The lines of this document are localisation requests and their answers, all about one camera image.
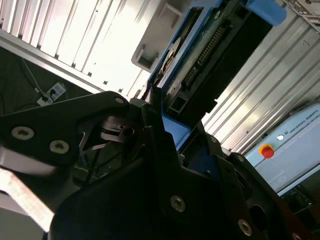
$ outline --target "silver metal bar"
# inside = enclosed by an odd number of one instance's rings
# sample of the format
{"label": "silver metal bar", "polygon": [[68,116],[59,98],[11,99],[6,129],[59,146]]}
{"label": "silver metal bar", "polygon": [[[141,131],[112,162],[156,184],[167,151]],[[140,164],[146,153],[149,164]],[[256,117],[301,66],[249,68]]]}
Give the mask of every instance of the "silver metal bar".
{"label": "silver metal bar", "polygon": [[17,0],[8,0],[4,12],[4,19],[2,24],[2,30],[7,33],[11,32],[15,11],[16,11]]}
{"label": "silver metal bar", "polygon": [[[283,32],[281,32],[280,35],[278,35],[276,37],[276,40],[275,42],[277,43],[279,40],[281,40],[283,38],[283,36],[286,34],[286,32],[295,24],[297,23],[297,21],[299,21],[299,17],[298,16],[295,16],[294,19],[290,22],[290,24],[288,26],[286,26],[286,28],[284,29]],[[222,113],[219,115],[219,117],[214,121],[212,122],[212,124],[210,126],[206,126],[207,129],[210,129],[213,127],[213,125],[219,120],[219,118],[223,117],[223,115],[227,112],[227,108],[226,109],[223,109],[223,107],[225,108],[226,107],[226,103],[230,100],[232,100],[232,102],[229,104],[230,106],[232,106],[235,102],[240,102],[240,98],[242,95],[245,94],[245,91],[247,90],[247,88],[250,87],[250,84],[251,82],[237,95],[236,98],[234,98],[234,94],[236,93],[236,91],[239,90],[239,87],[241,85],[244,84],[245,80],[252,74],[252,72],[254,71],[254,69],[256,69],[256,67],[260,64],[260,62],[268,55],[268,52],[271,51],[272,48],[274,48],[275,46],[274,45],[271,45],[269,46],[269,48],[265,51],[265,53],[262,54],[262,56],[257,59],[256,63],[254,64],[254,66],[248,71],[246,72],[245,76],[243,76],[243,78],[241,79],[241,81],[237,84],[237,86],[232,90],[232,92],[230,92],[230,94],[228,95],[228,97],[217,107],[214,108],[214,112],[211,114],[210,118],[206,121],[206,123],[204,124],[205,126],[207,124],[210,123],[210,121],[214,118],[214,117],[217,117],[217,113],[221,110]],[[238,104],[238,106],[241,106],[241,103],[244,102],[250,95],[247,94],[247,96],[241,100],[241,102]],[[227,121],[227,119],[225,118],[224,121],[217,127],[215,128],[215,131],[213,133],[210,133],[212,134],[213,136],[217,133],[217,131],[221,128],[221,126],[224,125],[224,123]]]}
{"label": "silver metal bar", "polygon": [[94,21],[95,21],[95,18],[96,18],[96,15],[97,15],[97,10],[98,10],[99,6],[101,5],[101,1],[102,1],[102,0],[98,0],[98,1],[96,2],[96,5],[95,5],[94,10],[93,10],[93,12],[92,12],[92,15],[91,15],[91,17],[90,17],[90,20],[89,20],[89,22],[88,22],[88,24],[87,24],[87,26],[86,26],[86,29],[85,29],[84,34],[83,34],[83,37],[82,37],[81,42],[80,42],[80,45],[79,45],[79,47],[78,47],[78,49],[77,49],[77,51],[76,51],[76,54],[75,54],[75,56],[74,56],[74,59],[73,59],[73,61],[72,61],[72,65],[74,65],[74,66],[76,65],[76,58],[77,58],[77,56],[78,56],[80,47],[81,47],[81,45],[83,44],[83,42],[85,41],[85,39],[86,39],[86,37],[87,37],[87,35],[88,35],[89,31],[90,31],[90,28],[91,28],[92,24],[93,24]]}
{"label": "silver metal bar", "polygon": [[[315,66],[317,66],[320,63],[320,60],[315,63],[310,69],[311,72],[315,72]],[[310,81],[307,83],[301,82],[301,84],[298,84],[297,86],[294,86],[292,91],[296,91],[299,94],[295,94],[294,96],[286,95],[283,101],[279,103],[278,108],[272,109],[269,116],[266,116],[265,119],[262,119],[258,124],[252,128],[250,135],[243,138],[237,145],[232,148],[233,152],[237,153],[246,153],[253,143],[255,142],[257,137],[262,136],[263,133],[266,132],[269,127],[274,126],[276,123],[278,123],[284,116],[286,116],[296,105],[298,100],[303,99],[305,95],[312,90],[314,87],[319,84],[320,78],[317,76],[313,76],[312,74],[309,76],[309,73],[306,75],[303,75],[303,77],[310,77]]]}
{"label": "silver metal bar", "polygon": [[45,231],[54,213],[14,173],[0,168],[0,190],[10,197]]}
{"label": "silver metal bar", "polygon": [[71,11],[69,13],[68,19],[66,20],[66,25],[65,25],[65,27],[63,29],[62,36],[60,38],[60,42],[59,42],[57,50],[56,50],[56,54],[55,54],[56,56],[60,55],[61,47],[64,44],[65,37],[66,37],[66,35],[68,33],[68,30],[70,28],[70,24],[71,24],[71,22],[72,22],[72,20],[74,18],[76,10],[77,10],[78,3],[79,3],[79,0],[74,0],[73,3],[72,3]]}
{"label": "silver metal bar", "polygon": [[44,23],[43,23],[43,27],[42,27],[42,30],[41,30],[41,33],[40,33],[39,41],[38,41],[38,43],[36,45],[37,47],[38,46],[41,47],[43,42],[44,42],[46,31],[47,31],[48,25],[49,25],[49,21],[50,21],[52,12],[54,10],[55,2],[56,2],[56,0],[50,0],[49,6],[48,6],[48,9],[47,9],[45,18],[44,18]]}
{"label": "silver metal bar", "polygon": [[15,37],[18,37],[21,25],[23,24],[23,19],[26,13],[26,9],[28,10],[27,0],[19,0],[17,1],[17,6],[15,10],[15,15],[12,24],[11,34]]}
{"label": "silver metal bar", "polygon": [[4,19],[5,19],[5,11],[7,8],[7,1],[8,0],[2,0],[2,2],[1,2],[1,8],[0,8],[0,27],[1,28],[4,23]]}
{"label": "silver metal bar", "polygon": [[85,59],[85,61],[84,61],[84,64],[83,64],[82,69],[81,69],[81,72],[84,71],[84,69],[85,69],[85,67],[86,67],[86,64],[88,63],[88,60],[89,60],[89,58],[90,58],[90,55],[91,55],[91,53],[92,53],[92,51],[93,51],[93,49],[94,49],[94,47],[95,47],[95,45],[96,45],[97,39],[98,39],[98,37],[99,37],[99,35],[100,35],[101,29],[102,29],[103,26],[104,26],[104,23],[105,23],[105,21],[106,21],[106,18],[107,18],[107,16],[108,16],[108,13],[109,13],[109,11],[110,11],[110,8],[111,8],[111,6],[112,6],[113,1],[114,1],[114,0],[111,0],[110,3],[109,3],[109,6],[108,6],[108,8],[107,8],[107,10],[106,10],[106,13],[105,13],[105,15],[104,15],[104,17],[103,17],[102,23],[101,23],[101,25],[100,25],[100,27],[99,27],[99,29],[98,29],[98,32],[97,32],[97,34],[96,34],[96,36],[95,36],[95,38],[94,38],[94,40],[93,40],[93,43],[92,43],[91,48],[90,48],[90,50],[89,50],[89,53],[88,53],[88,55],[87,55],[87,57],[86,57],[86,59]]}
{"label": "silver metal bar", "polygon": [[[250,128],[248,131],[248,135],[244,135],[241,137],[233,146],[232,149],[237,152],[243,153],[246,150],[247,144],[243,144],[243,142],[248,139],[252,134],[257,134],[261,132],[260,134],[263,134],[263,127],[261,127],[262,123],[267,124],[268,126],[273,126],[279,119],[283,118],[288,112],[291,111],[291,107],[293,106],[292,104],[286,103],[289,99],[291,99],[292,102],[293,100],[301,99],[303,96],[308,92],[310,89],[308,88],[306,92],[303,92],[301,94],[298,94],[295,90],[301,89],[299,88],[299,85],[303,84],[304,86],[308,86],[309,82],[305,82],[306,79],[309,79],[311,83],[313,83],[313,77],[310,76],[310,73],[314,72],[317,69],[317,66],[320,65],[320,59],[316,62],[314,62],[312,65],[310,65],[310,68],[304,72],[301,77],[283,93],[283,97],[280,98],[279,101],[277,101],[275,104],[271,105],[270,108],[264,113],[264,115],[261,116],[260,121],[257,121],[253,126]],[[317,84],[317,77],[315,78],[315,82],[311,85],[311,89]],[[283,106],[290,106],[290,107],[285,107],[284,111],[282,113],[279,113],[279,110],[283,108]],[[272,116],[278,115],[276,120],[273,120]]]}
{"label": "silver metal bar", "polygon": [[[302,34],[300,37],[298,37],[296,39],[295,43],[292,44],[292,48],[294,48],[303,38],[305,38],[306,33],[309,32],[310,29],[311,29],[311,26],[304,31],[304,34]],[[318,45],[318,43],[320,43],[320,39],[315,41],[315,43],[306,52],[304,52],[303,55],[300,56],[299,59],[291,66],[291,68],[276,82],[276,84],[273,85],[261,97],[261,99],[250,109],[250,111],[248,111],[245,114],[245,116],[234,126],[234,128],[224,137],[224,139],[220,141],[221,144],[223,144],[227,140],[227,138],[229,138],[231,136],[231,134],[237,128],[239,128],[239,126],[262,104],[262,102],[265,99],[267,99],[267,97],[287,78],[287,76],[290,74],[290,72],[292,72],[305,59],[305,57],[311,52],[311,50],[313,50]],[[292,50],[292,48],[289,48],[288,51],[286,53],[284,53],[284,55],[282,57],[285,58],[287,56],[287,53],[290,52]],[[282,58],[279,59],[279,62],[277,62],[274,65],[274,68],[269,71],[269,74],[266,74],[264,76],[264,78],[262,78],[263,81],[265,79],[267,79],[267,77],[269,77],[270,73],[279,65],[280,61],[282,61],[282,60],[283,60]]]}
{"label": "silver metal bar", "polygon": [[149,2],[150,2],[150,0],[144,0],[144,2],[142,3],[142,7],[140,8],[138,14],[136,15],[136,17],[134,19],[135,23],[138,24],[140,22],[140,20],[142,19],[142,17],[144,16],[144,14],[145,14],[145,12],[147,10]]}
{"label": "silver metal bar", "polygon": [[27,43],[30,43],[34,34],[42,2],[43,0],[27,0],[27,11],[25,12],[23,25],[19,32],[19,36],[22,36],[22,40]]}
{"label": "silver metal bar", "polygon": [[27,14],[29,12],[29,7],[30,7],[30,0],[26,0],[25,6],[23,9],[22,20],[21,20],[21,24],[20,24],[20,28],[19,28],[19,32],[18,32],[18,36],[21,36],[21,37],[22,37],[22,34],[23,34],[25,26],[26,26],[26,19],[27,19]]}
{"label": "silver metal bar", "polygon": [[34,23],[34,29],[33,29],[32,36],[30,36],[30,35],[28,36],[29,41],[27,39],[22,38],[27,43],[29,43],[31,40],[31,45],[34,47],[37,47],[39,45],[41,32],[44,27],[44,23],[45,23],[45,20],[47,17],[47,12],[48,12],[50,3],[51,3],[50,0],[41,0],[39,2],[37,15],[36,15],[36,21]]}

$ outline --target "aluminum profile frame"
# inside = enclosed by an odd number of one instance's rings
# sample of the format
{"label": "aluminum profile frame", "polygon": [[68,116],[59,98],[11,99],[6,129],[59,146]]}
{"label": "aluminum profile frame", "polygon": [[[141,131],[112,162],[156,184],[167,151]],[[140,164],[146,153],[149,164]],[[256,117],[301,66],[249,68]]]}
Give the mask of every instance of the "aluminum profile frame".
{"label": "aluminum profile frame", "polygon": [[287,7],[202,122],[223,148],[245,153],[287,113],[320,94],[320,35]]}
{"label": "aluminum profile frame", "polygon": [[0,47],[91,93],[131,98],[149,77],[131,57],[160,3],[0,0]]}

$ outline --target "cable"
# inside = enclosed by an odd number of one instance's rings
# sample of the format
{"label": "cable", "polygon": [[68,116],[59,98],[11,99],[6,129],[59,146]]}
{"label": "cable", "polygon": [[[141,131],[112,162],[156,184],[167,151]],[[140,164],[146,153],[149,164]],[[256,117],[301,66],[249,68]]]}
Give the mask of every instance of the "cable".
{"label": "cable", "polygon": [[52,103],[54,103],[55,101],[54,101],[54,99],[52,98],[52,93],[50,92],[50,98],[51,98],[51,100],[52,100]]}
{"label": "cable", "polygon": [[93,158],[93,160],[92,160],[92,164],[91,164],[91,166],[90,166],[88,175],[87,175],[86,180],[85,180],[85,183],[84,183],[85,186],[90,183],[90,180],[91,180],[91,178],[92,178],[92,175],[93,175],[94,172],[96,171],[96,170],[95,170],[95,166],[96,166],[96,164],[97,164],[97,161],[98,161],[100,152],[101,152],[101,148],[98,149],[98,150],[95,152],[94,158]]}
{"label": "cable", "polygon": [[21,65],[21,62],[20,62],[19,60],[18,60],[18,64],[19,64],[19,66],[20,66],[21,72],[22,72],[25,80],[31,85],[31,87],[32,87],[33,89],[36,89],[36,87],[35,87],[35,86],[32,84],[32,82],[30,82],[30,80],[28,79],[28,77],[27,77],[27,75],[26,75],[26,73],[25,73],[25,71],[24,71],[24,68],[23,68],[23,66]]}
{"label": "cable", "polygon": [[87,154],[84,154],[80,157],[82,164],[88,168],[89,167],[89,161],[88,161],[88,157]]}
{"label": "cable", "polygon": [[68,93],[67,93],[67,87],[66,87],[66,83],[65,83],[65,80],[62,78],[62,85],[65,89],[65,97],[67,100],[69,100],[69,96],[68,96]]}
{"label": "cable", "polygon": [[30,75],[32,76],[32,78],[33,78],[33,80],[34,80],[34,82],[35,82],[35,84],[36,84],[37,88],[38,88],[38,89],[39,89],[39,91],[42,93],[42,95],[43,95],[43,96],[45,96],[45,95],[46,95],[46,94],[45,94],[45,92],[44,92],[44,91],[42,91],[41,87],[39,86],[39,84],[38,84],[38,82],[37,82],[37,80],[36,80],[35,76],[34,76],[34,75],[33,75],[33,73],[31,72],[31,70],[30,70],[30,68],[28,67],[27,63],[25,62],[25,60],[24,60],[23,58],[21,58],[21,59],[22,59],[22,62],[24,63],[24,65],[26,66],[26,69],[29,71]]}

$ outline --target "bolt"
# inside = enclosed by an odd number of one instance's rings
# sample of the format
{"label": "bolt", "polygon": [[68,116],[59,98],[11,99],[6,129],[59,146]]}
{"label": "bolt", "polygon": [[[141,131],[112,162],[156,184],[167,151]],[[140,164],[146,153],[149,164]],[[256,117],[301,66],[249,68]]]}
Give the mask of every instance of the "bolt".
{"label": "bolt", "polygon": [[245,161],[245,159],[244,159],[242,156],[240,156],[240,155],[238,155],[237,158],[238,158],[238,159],[240,160],[240,162],[242,162],[242,163]]}
{"label": "bolt", "polygon": [[247,235],[248,237],[250,237],[252,235],[252,229],[251,229],[250,225],[245,220],[239,219],[238,226],[241,229],[241,231],[245,235]]}
{"label": "bolt", "polygon": [[218,11],[214,16],[214,19],[217,20],[220,17],[221,11]]}
{"label": "bolt", "polygon": [[178,212],[182,213],[186,210],[185,201],[179,196],[172,196],[170,199],[171,206]]}
{"label": "bolt", "polygon": [[50,151],[55,154],[66,154],[69,151],[69,144],[63,140],[54,140],[49,147]]}
{"label": "bolt", "polygon": [[298,234],[296,234],[295,232],[292,233],[292,236],[293,236],[294,240],[302,240],[301,237]]}
{"label": "bolt", "polygon": [[35,132],[27,126],[16,126],[14,129],[12,129],[11,135],[19,140],[29,140],[33,138]]}
{"label": "bolt", "polygon": [[209,170],[204,172],[204,175],[206,175],[207,177],[211,177],[211,172]]}
{"label": "bolt", "polygon": [[116,97],[115,98],[115,101],[120,103],[120,104],[123,104],[125,101],[123,99],[121,99],[120,97]]}

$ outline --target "black cable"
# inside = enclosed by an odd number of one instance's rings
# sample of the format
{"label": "black cable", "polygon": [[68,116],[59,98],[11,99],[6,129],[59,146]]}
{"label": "black cable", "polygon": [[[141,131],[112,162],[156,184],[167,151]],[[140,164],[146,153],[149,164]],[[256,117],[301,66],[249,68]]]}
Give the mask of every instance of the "black cable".
{"label": "black cable", "polygon": [[37,80],[35,79],[34,75],[32,74],[32,72],[30,71],[27,63],[24,61],[23,58],[21,58],[21,59],[22,59],[24,65],[27,67],[29,73],[31,74],[31,76],[32,76],[32,78],[34,79],[34,82],[36,83],[37,86],[35,86],[35,85],[29,80],[29,78],[28,78],[28,76],[27,76],[27,74],[26,74],[26,71],[25,71],[24,67],[22,66],[21,61],[18,59],[17,61],[18,61],[20,70],[21,70],[21,72],[22,72],[25,80],[30,84],[30,86],[31,86],[34,90],[36,90],[36,89],[38,90],[38,91],[36,91],[36,93],[42,98],[42,100],[43,100],[44,102],[48,101],[48,98],[45,96],[44,92],[43,92],[43,91],[41,90],[41,88],[39,87],[39,84],[38,84]]}
{"label": "black cable", "polygon": [[2,95],[1,92],[0,92],[0,98],[1,98],[1,101],[2,101],[3,115],[5,115],[6,114],[6,104],[5,104],[4,96]]}
{"label": "black cable", "polygon": [[25,65],[26,69],[28,70],[28,72],[30,73],[32,79],[34,80],[37,89],[41,92],[41,94],[42,94],[43,96],[46,95],[45,92],[42,91],[41,87],[39,86],[39,83],[38,83],[37,79],[35,78],[34,74],[33,74],[32,71],[30,70],[30,68],[29,68],[28,64],[26,63],[26,61],[25,61],[23,58],[21,58],[21,60],[22,60],[23,64]]}
{"label": "black cable", "polygon": [[22,75],[24,76],[25,80],[31,85],[31,87],[33,89],[36,89],[36,87],[33,85],[33,83],[28,79],[27,75],[26,75],[26,72],[24,70],[24,67],[22,66],[21,62],[19,61],[18,59],[18,64],[19,64],[19,67],[20,67],[20,70],[22,72]]}
{"label": "black cable", "polygon": [[52,100],[52,103],[54,103],[55,101],[54,101],[54,99],[52,98],[52,93],[50,93],[50,98],[51,98],[51,100]]}
{"label": "black cable", "polygon": [[94,155],[93,160],[92,160],[92,164],[91,164],[91,166],[90,166],[90,168],[89,168],[89,172],[88,172],[88,175],[87,175],[86,180],[85,180],[85,183],[84,183],[85,186],[90,183],[90,180],[91,180],[91,178],[92,178],[92,175],[93,175],[94,172],[96,171],[95,166],[96,166],[96,164],[97,164],[97,161],[98,161],[100,152],[101,152],[101,148],[98,149],[98,150],[95,152],[95,155]]}

